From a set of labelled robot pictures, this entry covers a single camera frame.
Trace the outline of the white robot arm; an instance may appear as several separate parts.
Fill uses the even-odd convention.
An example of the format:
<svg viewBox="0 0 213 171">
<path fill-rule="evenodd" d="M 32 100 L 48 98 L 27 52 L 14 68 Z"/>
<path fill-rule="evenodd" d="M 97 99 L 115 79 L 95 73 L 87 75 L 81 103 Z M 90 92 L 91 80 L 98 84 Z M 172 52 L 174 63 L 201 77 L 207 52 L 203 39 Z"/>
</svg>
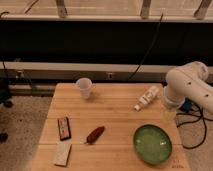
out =
<svg viewBox="0 0 213 171">
<path fill-rule="evenodd" d="M 166 122 L 174 121 L 176 111 L 186 98 L 213 114 L 213 87 L 206 83 L 208 76 L 208 67 L 199 61 L 172 68 L 167 72 L 167 85 L 162 93 Z"/>
</svg>

